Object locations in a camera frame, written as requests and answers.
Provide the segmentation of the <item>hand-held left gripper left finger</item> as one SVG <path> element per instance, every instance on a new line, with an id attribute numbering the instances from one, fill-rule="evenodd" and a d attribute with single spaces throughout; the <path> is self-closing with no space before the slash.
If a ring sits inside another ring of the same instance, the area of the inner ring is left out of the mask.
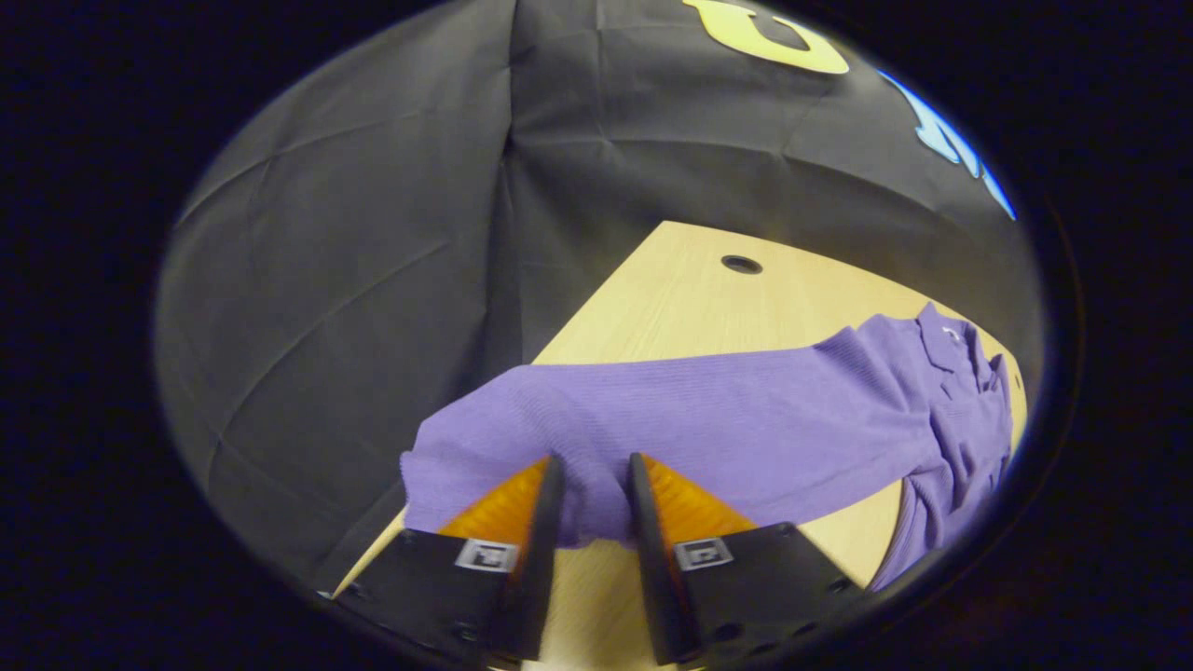
<path id="1" fill-rule="evenodd" d="M 537 660 L 563 499 L 562 463 L 538 458 L 435 533 L 392 535 L 334 603 L 439 665 Z"/>

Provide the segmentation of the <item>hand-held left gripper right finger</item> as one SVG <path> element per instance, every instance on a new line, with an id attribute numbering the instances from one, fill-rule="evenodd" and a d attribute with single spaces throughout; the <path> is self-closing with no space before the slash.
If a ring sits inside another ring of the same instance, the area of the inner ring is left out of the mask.
<path id="1" fill-rule="evenodd" d="M 661 665 L 784 665 L 863 608 L 863 589 L 790 522 L 759 527 L 639 453 L 629 493 Z"/>

